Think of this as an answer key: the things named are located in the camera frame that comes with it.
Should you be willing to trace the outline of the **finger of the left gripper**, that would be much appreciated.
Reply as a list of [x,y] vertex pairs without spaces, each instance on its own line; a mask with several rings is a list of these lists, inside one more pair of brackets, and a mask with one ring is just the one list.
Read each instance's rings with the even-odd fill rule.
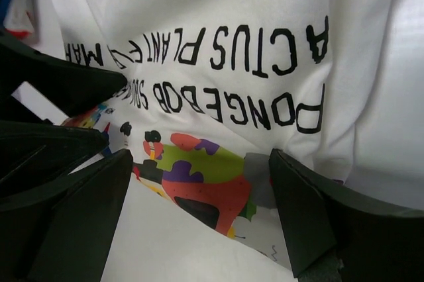
[[127,84],[121,73],[43,54],[2,28],[1,104],[25,81],[69,117],[91,110]]
[[57,208],[91,182],[107,179],[107,160],[82,166],[106,144],[96,130],[1,121],[1,208]]

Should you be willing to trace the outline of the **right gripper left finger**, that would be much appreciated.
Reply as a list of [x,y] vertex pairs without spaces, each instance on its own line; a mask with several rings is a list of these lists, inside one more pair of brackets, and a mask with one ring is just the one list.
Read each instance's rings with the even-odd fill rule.
[[2,281],[100,281],[133,168],[129,150],[1,199]]

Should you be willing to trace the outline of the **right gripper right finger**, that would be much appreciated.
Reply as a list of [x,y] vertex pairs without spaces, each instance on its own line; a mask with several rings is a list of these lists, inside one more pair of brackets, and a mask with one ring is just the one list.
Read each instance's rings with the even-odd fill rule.
[[298,281],[423,280],[423,211],[349,189],[281,150],[269,168]]

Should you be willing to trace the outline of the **white printed t-shirt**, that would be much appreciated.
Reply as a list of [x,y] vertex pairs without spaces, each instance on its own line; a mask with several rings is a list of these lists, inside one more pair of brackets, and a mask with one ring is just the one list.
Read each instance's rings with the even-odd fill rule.
[[132,152],[103,281],[292,281],[273,149],[423,208],[423,0],[33,0],[127,84],[76,124]]

